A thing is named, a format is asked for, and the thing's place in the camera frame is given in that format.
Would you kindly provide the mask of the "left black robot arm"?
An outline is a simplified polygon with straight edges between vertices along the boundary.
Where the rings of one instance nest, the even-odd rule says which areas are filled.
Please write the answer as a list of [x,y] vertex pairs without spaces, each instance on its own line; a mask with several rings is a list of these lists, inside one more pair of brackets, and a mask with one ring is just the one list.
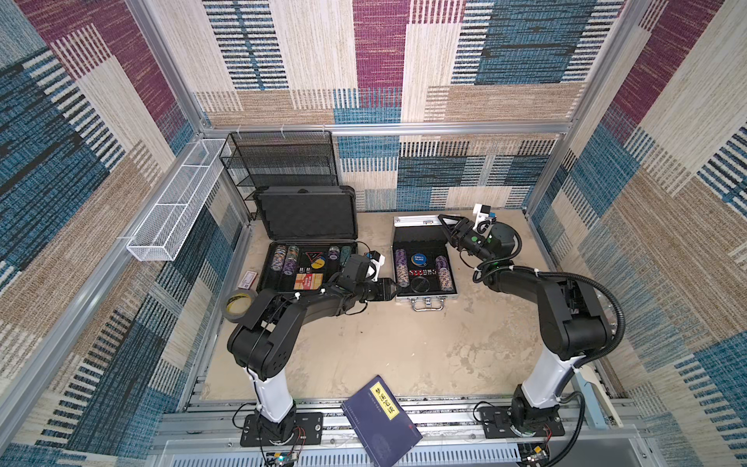
[[280,426],[294,418],[296,405],[284,370],[303,325],[397,295],[396,283],[379,276],[384,263],[377,251],[353,254],[340,272],[311,293],[291,296],[267,288],[256,297],[235,291],[227,299],[223,317],[235,325],[227,350],[249,375],[262,420]]

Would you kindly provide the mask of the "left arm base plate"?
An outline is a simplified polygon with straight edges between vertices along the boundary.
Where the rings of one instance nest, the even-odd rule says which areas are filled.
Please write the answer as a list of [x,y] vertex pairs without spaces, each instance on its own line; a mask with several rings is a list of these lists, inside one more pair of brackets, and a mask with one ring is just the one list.
[[315,446],[321,444],[323,414],[291,412],[275,423],[259,413],[249,414],[241,428],[242,448]]

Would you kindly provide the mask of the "large black poker case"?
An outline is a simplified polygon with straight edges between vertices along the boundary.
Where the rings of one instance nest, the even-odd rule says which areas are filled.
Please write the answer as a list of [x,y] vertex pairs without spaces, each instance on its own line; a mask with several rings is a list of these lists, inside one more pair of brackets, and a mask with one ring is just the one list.
[[[316,290],[294,290],[297,274],[324,274],[324,284],[342,270],[340,249],[349,245],[352,253],[357,251],[356,194],[349,186],[259,188],[253,200],[270,239],[257,286],[259,292],[270,289],[286,295],[312,293]],[[280,244],[298,245],[301,249],[293,276],[270,269],[272,254]],[[313,270],[307,252],[323,252],[325,267]]]

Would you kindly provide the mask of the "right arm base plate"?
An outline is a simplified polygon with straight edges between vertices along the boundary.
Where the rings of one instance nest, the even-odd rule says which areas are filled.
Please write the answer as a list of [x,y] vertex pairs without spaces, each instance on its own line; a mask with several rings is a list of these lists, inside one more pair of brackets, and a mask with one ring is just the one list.
[[486,439],[561,437],[566,434],[558,407],[521,409],[518,416],[507,406],[478,404],[473,416],[484,430]]

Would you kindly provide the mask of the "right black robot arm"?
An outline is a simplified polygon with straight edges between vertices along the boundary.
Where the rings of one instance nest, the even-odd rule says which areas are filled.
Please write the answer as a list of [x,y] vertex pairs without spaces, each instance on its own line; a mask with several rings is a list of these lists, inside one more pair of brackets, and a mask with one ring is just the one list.
[[519,436],[532,436],[558,416],[562,390],[585,365],[615,350],[626,317],[614,294],[599,282],[572,272],[543,272],[515,263],[523,240],[513,227],[488,219],[440,214],[450,246],[480,262],[473,281],[536,305],[543,351],[512,398],[509,420]]

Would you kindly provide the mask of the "small silver aluminium case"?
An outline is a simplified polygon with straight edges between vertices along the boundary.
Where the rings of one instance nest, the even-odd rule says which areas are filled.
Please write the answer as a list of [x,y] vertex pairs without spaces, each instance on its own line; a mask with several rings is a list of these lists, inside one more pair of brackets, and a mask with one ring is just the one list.
[[392,251],[396,300],[416,313],[440,313],[458,295],[449,243],[437,215],[396,216]]

